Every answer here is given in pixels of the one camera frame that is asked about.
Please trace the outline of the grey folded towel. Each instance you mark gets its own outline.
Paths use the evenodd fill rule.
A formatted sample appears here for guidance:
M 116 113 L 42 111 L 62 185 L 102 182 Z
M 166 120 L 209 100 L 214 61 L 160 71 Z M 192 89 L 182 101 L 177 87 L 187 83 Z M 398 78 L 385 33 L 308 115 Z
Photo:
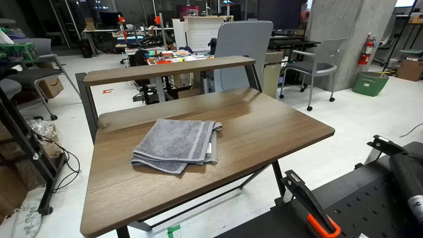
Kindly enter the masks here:
M 159 119 L 133 150 L 133 166 L 150 166 L 173 175 L 189 164 L 217 164 L 220 122 Z

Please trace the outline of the light wooden cabinet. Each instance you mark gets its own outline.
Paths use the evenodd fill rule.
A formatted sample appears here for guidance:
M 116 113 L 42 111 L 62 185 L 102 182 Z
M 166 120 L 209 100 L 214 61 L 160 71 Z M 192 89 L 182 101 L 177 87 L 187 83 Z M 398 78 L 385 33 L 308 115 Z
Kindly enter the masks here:
M 266 53 L 265 61 L 263 63 L 262 91 L 264 94 L 274 99 L 277 97 L 278 83 L 283 60 L 283 51 L 269 51 Z

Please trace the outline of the cluttered desk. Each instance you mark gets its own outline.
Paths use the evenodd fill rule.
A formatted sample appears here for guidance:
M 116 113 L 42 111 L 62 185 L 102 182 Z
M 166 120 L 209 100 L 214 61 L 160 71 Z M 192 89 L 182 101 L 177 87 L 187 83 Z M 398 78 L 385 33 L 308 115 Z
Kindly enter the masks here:
M 125 49 L 125 59 L 120 62 L 125 63 L 125 67 L 135 66 L 153 66 L 159 64 L 183 63 L 186 61 L 212 59 L 213 55 L 209 53 L 195 53 L 189 51 L 162 51 L 156 49 Z M 156 104 L 160 102 L 159 92 L 156 81 L 161 80 L 163 86 L 165 101 L 199 95 L 202 92 L 202 86 L 198 85 L 203 79 L 207 79 L 206 72 L 189 72 L 184 74 L 174 74 L 163 77 L 153 77 L 149 79 L 131 80 L 136 86 L 138 93 L 133 96 L 133 101 L 141 101 L 143 104 Z

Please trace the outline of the grey partition panel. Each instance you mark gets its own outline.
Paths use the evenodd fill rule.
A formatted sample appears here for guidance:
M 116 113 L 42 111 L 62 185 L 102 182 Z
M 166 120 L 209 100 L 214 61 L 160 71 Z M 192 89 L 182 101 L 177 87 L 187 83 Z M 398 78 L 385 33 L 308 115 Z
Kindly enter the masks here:
M 255 69 L 263 86 L 263 65 L 273 30 L 273 22 L 247 20 L 223 23 L 218 32 L 214 57 L 248 56 L 255 59 Z M 213 90 L 220 92 L 248 87 L 244 66 L 213 71 Z

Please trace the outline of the grey chair on castors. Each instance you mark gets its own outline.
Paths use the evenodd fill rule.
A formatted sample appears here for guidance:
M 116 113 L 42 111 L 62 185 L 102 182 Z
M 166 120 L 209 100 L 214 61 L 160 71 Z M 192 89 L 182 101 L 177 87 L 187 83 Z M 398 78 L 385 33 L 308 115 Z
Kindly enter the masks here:
M 296 63 L 289 63 L 284 69 L 284 81 L 281 86 L 279 98 L 284 98 L 284 84 L 287 82 L 287 72 L 293 70 L 303 74 L 303 79 L 301 82 L 301 90 L 305 90 L 304 83 L 306 75 L 311 77 L 310 83 L 310 94 L 307 111 L 312 111 L 313 107 L 311 106 L 313 89 L 314 89 L 314 80 L 317 77 L 330 76 L 332 78 L 332 89 L 331 95 L 329 98 L 330 102 L 335 101 L 334 98 L 334 86 L 336 79 L 334 78 L 335 73 L 337 72 L 337 65 L 335 61 L 337 55 L 340 52 L 341 45 L 347 40 L 347 38 L 341 39 L 330 39 L 322 42 L 314 53 L 293 50 L 294 53 L 300 54 L 302 56 L 308 56 L 311 60 L 300 61 Z

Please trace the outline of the black monitor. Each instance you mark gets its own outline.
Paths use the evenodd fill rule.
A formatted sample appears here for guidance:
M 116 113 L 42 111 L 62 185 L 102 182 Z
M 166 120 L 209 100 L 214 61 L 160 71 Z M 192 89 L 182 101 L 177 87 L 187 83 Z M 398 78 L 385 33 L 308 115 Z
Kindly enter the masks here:
M 121 12 L 99 12 L 100 20 L 99 29 L 117 29 L 118 20 Z

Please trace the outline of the green plastic bin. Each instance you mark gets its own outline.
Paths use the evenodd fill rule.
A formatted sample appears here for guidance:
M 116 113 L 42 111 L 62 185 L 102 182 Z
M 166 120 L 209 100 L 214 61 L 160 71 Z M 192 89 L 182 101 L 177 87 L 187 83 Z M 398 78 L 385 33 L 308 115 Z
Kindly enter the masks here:
M 389 76 L 379 72 L 360 72 L 357 75 L 353 92 L 375 97 L 384 89 Z

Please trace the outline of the small cardboard box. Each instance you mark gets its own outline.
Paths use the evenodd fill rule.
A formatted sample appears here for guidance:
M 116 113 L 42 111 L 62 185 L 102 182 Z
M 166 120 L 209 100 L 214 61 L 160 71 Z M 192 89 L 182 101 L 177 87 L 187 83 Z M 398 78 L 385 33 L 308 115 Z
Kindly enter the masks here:
M 55 98 L 64 90 L 62 82 L 60 81 L 58 76 L 43 79 L 39 82 L 38 85 L 41 91 L 47 97 L 47 99 Z

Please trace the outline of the clear plastic bag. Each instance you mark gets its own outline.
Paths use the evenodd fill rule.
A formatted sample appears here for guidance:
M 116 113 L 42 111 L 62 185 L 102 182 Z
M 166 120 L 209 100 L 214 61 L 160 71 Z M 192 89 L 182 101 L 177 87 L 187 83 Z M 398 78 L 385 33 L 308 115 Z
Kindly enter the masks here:
M 59 148 L 59 134 L 54 123 L 40 119 L 30 120 L 30 128 L 36 133 L 40 144 L 50 158 L 57 158 L 62 152 Z

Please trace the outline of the red fire extinguisher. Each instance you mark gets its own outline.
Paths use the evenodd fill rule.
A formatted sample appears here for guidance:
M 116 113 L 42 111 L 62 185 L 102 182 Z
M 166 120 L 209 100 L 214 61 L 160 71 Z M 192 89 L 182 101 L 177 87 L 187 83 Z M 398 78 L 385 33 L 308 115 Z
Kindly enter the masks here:
M 368 32 L 364 47 L 362 49 L 361 55 L 358 60 L 359 65 L 367 65 L 369 58 L 372 55 L 373 50 L 377 47 L 376 37 L 378 35 L 372 36 L 371 32 Z

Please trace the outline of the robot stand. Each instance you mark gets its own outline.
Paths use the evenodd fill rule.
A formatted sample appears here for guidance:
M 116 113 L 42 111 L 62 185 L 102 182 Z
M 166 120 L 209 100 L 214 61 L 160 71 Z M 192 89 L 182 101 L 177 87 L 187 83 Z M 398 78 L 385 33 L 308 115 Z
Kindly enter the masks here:
M 338 238 L 423 238 L 423 228 L 391 174 L 387 155 L 312 193 L 340 226 Z M 308 214 L 293 199 L 216 238 L 317 238 L 307 225 Z

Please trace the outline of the black metal rack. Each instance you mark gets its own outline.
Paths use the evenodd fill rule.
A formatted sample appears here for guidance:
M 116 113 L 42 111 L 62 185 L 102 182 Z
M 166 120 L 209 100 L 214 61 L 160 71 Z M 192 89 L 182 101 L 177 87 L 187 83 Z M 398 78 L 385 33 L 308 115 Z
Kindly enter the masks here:
M 0 166 L 13 166 L 17 169 L 23 184 L 29 190 L 40 186 L 44 188 L 38 212 L 42 216 L 50 215 L 53 208 L 50 201 L 58 185 L 59 173 L 66 163 L 62 152 L 51 158 L 43 148 L 38 136 L 29 127 L 17 108 L 15 101 L 8 98 L 0 87 L 0 122 L 8 131 L 5 139 L 0 139 L 0 149 L 4 144 L 16 145 L 18 155 L 7 159 L 0 153 Z

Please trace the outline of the green patterned box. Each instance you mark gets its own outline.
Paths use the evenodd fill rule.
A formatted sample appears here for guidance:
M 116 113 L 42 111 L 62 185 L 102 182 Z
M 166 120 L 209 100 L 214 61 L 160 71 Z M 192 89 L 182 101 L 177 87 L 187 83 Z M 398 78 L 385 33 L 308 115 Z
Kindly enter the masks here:
M 32 42 L 0 45 L 0 62 L 27 63 L 38 58 L 36 46 Z

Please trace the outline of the large cardboard box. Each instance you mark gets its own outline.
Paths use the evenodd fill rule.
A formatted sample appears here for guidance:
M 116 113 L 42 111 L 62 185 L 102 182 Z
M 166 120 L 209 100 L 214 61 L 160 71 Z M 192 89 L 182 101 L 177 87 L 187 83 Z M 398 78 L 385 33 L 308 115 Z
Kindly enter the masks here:
M 397 70 L 395 77 L 413 82 L 423 80 L 423 58 L 405 58 Z

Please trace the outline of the stack of flat cardboard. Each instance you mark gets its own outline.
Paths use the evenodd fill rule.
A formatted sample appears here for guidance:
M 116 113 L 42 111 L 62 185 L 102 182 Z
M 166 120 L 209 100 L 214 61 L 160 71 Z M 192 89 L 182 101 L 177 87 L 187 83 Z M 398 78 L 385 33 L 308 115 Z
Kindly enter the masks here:
M 46 184 L 16 142 L 4 142 L 12 135 L 0 122 L 0 224 L 20 208 L 29 191 Z

